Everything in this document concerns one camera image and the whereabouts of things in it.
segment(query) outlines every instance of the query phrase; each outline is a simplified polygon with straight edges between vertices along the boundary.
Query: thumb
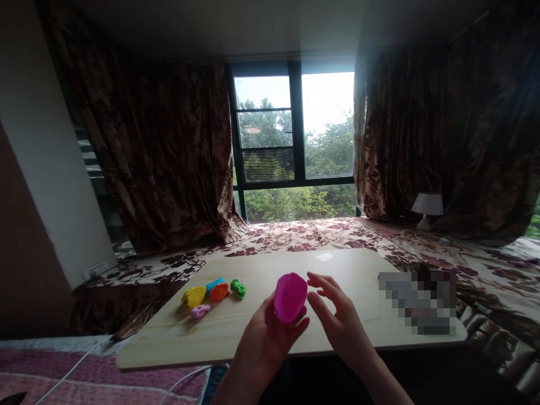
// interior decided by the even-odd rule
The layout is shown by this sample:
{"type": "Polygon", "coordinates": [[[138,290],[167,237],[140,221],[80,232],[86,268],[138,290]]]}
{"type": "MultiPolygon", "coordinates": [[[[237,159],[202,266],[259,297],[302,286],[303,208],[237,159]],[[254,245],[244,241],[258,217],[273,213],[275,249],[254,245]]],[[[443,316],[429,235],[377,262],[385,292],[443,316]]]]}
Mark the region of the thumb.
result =
{"type": "Polygon", "coordinates": [[[334,327],[336,318],[330,313],[325,302],[316,292],[310,291],[308,293],[308,302],[315,311],[317,317],[321,320],[322,327],[325,329],[325,332],[328,333],[328,331],[334,327]]]}

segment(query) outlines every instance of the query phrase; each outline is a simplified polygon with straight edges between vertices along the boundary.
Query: brown floral curtain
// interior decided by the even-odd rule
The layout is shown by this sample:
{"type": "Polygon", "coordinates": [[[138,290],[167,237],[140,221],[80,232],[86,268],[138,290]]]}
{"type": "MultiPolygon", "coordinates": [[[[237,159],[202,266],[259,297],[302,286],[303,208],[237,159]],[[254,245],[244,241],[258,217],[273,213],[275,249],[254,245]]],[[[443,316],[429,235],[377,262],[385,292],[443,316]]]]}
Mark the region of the brown floral curtain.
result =
{"type": "Polygon", "coordinates": [[[361,211],[370,218],[410,216],[417,193],[439,186],[439,64],[435,55],[417,50],[358,55],[356,186],[361,211]]]}
{"type": "Polygon", "coordinates": [[[136,57],[62,1],[45,14],[135,250],[243,235],[223,66],[136,57]]]}
{"type": "Polygon", "coordinates": [[[440,191],[439,229],[521,236],[540,188],[539,51],[539,3],[512,0],[424,55],[359,55],[367,114],[356,136],[357,190],[365,214],[411,217],[418,192],[440,191]]]}

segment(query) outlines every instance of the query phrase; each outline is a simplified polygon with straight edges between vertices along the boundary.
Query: table lamp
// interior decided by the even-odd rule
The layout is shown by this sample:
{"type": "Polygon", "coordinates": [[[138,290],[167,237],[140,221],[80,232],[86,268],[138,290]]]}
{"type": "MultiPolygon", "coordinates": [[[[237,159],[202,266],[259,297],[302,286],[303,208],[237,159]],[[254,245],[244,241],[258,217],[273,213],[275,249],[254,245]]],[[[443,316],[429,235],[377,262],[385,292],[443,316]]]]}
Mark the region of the table lamp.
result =
{"type": "Polygon", "coordinates": [[[419,214],[424,214],[424,217],[418,222],[416,229],[429,231],[431,226],[426,216],[443,214],[443,196],[440,193],[418,193],[418,197],[416,197],[411,210],[419,214]]]}

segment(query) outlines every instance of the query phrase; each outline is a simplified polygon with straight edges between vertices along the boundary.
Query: white lamp shade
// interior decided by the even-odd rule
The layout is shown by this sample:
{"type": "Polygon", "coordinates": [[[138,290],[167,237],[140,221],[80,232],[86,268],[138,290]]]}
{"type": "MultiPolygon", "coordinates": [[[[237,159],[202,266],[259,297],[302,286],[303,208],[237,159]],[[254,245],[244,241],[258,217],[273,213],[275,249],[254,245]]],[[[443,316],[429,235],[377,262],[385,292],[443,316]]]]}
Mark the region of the white lamp shade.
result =
{"type": "Polygon", "coordinates": [[[440,193],[418,193],[411,210],[419,214],[442,215],[443,196],[440,193]]]}

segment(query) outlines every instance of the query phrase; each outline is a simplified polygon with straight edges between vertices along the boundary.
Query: wrist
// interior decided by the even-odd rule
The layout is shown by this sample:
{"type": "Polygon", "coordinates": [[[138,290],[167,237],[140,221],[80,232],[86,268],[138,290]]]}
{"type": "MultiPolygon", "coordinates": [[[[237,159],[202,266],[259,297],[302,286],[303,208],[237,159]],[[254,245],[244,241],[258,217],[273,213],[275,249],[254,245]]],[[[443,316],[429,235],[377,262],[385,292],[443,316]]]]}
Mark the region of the wrist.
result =
{"type": "Polygon", "coordinates": [[[216,403],[250,405],[259,403],[264,389],[261,390],[255,384],[252,376],[245,376],[232,364],[219,384],[218,391],[223,395],[220,395],[216,403]]]}
{"type": "Polygon", "coordinates": [[[369,376],[371,371],[377,367],[378,361],[382,360],[373,346],[362,347],[357,350],[357,353],[352,369],[358,377],[364,380],[364,378],[369,376]]]}

